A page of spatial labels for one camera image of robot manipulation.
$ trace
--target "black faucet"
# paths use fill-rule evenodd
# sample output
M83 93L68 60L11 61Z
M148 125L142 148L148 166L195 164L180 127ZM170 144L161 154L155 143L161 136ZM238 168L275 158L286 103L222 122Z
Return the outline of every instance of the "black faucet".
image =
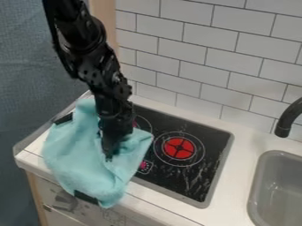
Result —
M280 138L287 138L291 131L291 125L300 114L302 114L302 97L292 103L281 115L275 128L275 135Z

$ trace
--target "toy stove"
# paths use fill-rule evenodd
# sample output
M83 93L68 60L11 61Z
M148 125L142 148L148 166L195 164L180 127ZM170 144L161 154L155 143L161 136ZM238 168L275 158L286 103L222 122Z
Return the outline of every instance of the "toy stove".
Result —
M133 126L154 134L133 181L196 207L207 207L232 143L231 134L135 107Z

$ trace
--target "stainless steel sink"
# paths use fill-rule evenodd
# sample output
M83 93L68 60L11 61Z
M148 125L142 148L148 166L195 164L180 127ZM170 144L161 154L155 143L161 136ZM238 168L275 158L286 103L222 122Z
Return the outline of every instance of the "stainless steel sink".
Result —
M302 157L282 151L263 154L247 210L257 226L301 226Z

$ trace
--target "tile backsplash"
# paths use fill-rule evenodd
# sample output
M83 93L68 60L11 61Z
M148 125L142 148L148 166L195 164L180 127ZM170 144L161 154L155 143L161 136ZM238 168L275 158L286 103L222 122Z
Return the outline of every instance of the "tile backsplash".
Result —
M264 132L302 96L302 1L116 2L136 95ZM291 138L302 141L302 117Z

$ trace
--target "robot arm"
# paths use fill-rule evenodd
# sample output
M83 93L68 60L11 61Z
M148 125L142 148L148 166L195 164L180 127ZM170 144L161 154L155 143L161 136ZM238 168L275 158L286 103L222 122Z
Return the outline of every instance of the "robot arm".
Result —
M87 83L100 117L102 149L111 159L121 139L132 133L132 88L107 44L102 22L81 0L42 0L53 45L64 68Z

